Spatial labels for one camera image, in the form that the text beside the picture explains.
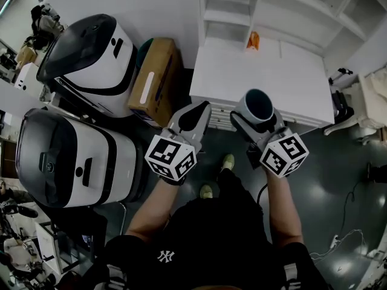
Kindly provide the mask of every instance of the cable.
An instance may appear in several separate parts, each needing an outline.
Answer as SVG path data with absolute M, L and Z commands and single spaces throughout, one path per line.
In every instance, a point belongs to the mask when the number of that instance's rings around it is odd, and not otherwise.
M 267 187 L 267 184 L 265 186 L 263 186 L 260 191 L 258 192 L 258 197 L 256 199 L 256 202 L 259 204 L 259 200 L 261 199 L 261 195 L 262 195 L 262 192 L 265 190 L 265 188 Z
M 345 225 L 345 218 L 346 218 L 346 204 L 348 202 L 348 199 L 350 198 L 351 196 L 351 202 L 354 202 L 355 201 L 355 190 L 356 190 L 356 187 L 357 185 L 359 185 L 359 183 L 361 182 L 361 180 L 357 181 L 356 184 L 353 186 L 352 190 L 350 192 L 348 192 L 346 194 L 346 197 L 345 197 L 345 201 L 344 201 L 344 206 L 343 206 L 343 221 L 342 221 L 342 224 L 341 224 L 341 228 L 340 228 L 340 232 L 339 232 L 339 235 L 337 236 L 337 238 L 340 238 L 342 233 L 343 233 L 343 229 L 344 229 L 344 225 Z M 321 261 L 323 261 L 326 257 L 328 257 L 333 251 L 335 251 L 340 245 L 341 243 L 351 234 L 353 234 L 354 232 L 359 232 L 361 235 L 362 235 L 362 247 L 363 245 L 365 245 L 365 241 L 364 241 L 364 236 L 363 236 L 363 232 L 361 230 L 351 230 L 350 232 L 348 232 L 341 240 L 338 240 L 339 244 L 334 246 L 333 248 L 330 248 L 326 253 L 323 253 L 323 254 L 319 254 L 319 253 L 310 253 L 310 256 L 311 256 L 311 259 L 312 260 L 320 260 L 320 261 L 317 261 L 315 262 L 314 264 L 317 264 Z M 312 258 L 312 255 L 317 255 L 319 257 L 317 258 Z
M 340 232 L 339 232 L 339 238 L 341 237 L 341 234 L 343 233 L 343 229 L 344 229 L 344 225 L 345 225 L 345 217 L 346 217 L 346 203 L 348 202 L 348 198 L 350 195 L 352 195 L 352 198 L 351 198 L 351 202 L 355 202 L 355 189 L 357 187 L 357 185 L 359 185 L 359 183 L 361 182 L 361 180 L 359 180 L 355 186 L 353 186 L 352 188 L 352 191 L 348 192 L 346 197 L 345 197 L 345 202 L 344 202 L 344 212 L 343 212 L 343 222 L 341 223 L 341 228 L 340 228 Z
M 315 259 L 314 259 L 314 258 L 311 258 L 312 260 L 320 260 L 320 261 L 315 262 L 314 264 L 317 265 L 318 263 L 320 263 L 321 261 L 323 261 L 325 258 L 327 258 L 331 253 L 333 253 L 333 251 L 335 251 L 336 249 L 338 249 L 338 247 L 341 245 L 341 243 L 342 243 L 349 235 L 352 235 L 352 234 L 355 233 L 355 232 L 359 232 L 359 233 L 362 235 L 362 247 L 365 246 L 366 244 L 365 244 L 363 232 L 362 232 L 361 230 L 359 230 L 359 229 L 353 229 L 353 230 L 351 230 L 350 232 L 348 232 L 348 233 L 343 237 L 342 240 L 339 241 L 339 244 L 338 244 L 337 246 L 335 246 L 334 248 L 328 250 L 328 252 L 325 253 L 325 256 L 323 256 L 323 257 L 318 257 L 318 258 L 315 258 Z

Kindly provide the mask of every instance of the desk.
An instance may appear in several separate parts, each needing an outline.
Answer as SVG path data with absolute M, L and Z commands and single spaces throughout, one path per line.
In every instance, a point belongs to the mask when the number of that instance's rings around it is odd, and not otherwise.
M 334 123 L 321 57 L 292 44 L 264 38 L 258 51 L 199 48 L 190 89 L 192 101 L 210 101 L 213 112 L 218 108 L 232 111 L 252 88 L 266 92 L 286 121 L 319 128 Z

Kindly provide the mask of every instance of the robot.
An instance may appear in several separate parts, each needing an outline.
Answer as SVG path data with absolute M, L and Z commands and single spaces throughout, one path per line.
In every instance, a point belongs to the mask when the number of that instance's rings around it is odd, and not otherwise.
M 258 124 L 243 116 L 236 107 L 230 120 L 249 143 L 247 156 L 254 169 L 263 165 L 281 178 L 299 168 L 309 154 L 300 136 L 285 126 L 277 109 L 272 117 Z M 160 135 L 155 135 L 145 160 L 152 171 L 170 184 L 182 184 L 186 173 L 197 163 L 196 154 L 211 116 L 208 101 L 194 103 L 177 111 Z

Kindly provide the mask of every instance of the white cup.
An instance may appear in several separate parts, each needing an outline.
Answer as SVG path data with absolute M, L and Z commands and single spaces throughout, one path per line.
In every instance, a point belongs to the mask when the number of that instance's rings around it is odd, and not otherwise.
M 235 111 L 252 124 L 259 124 L 272 118 L 274 108 L 266 93 L 259 89 L 251 89 L 239 101 Z

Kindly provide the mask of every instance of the shoe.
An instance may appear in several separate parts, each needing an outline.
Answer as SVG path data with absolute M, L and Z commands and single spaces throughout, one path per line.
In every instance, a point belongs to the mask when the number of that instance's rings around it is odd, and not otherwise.
M 220 172 L 222 172 L 224 169 L 229 169 L 230 171 L 232 171 L 232 169 L 234 168 L 234 165 L 235 165 L 234 155 L 229 153 L 223 159 L 223 165 Z
M 203 185 L 200 188 L 200 198 L 201 199 L 212 199 L 212 188 L 210 185 Z

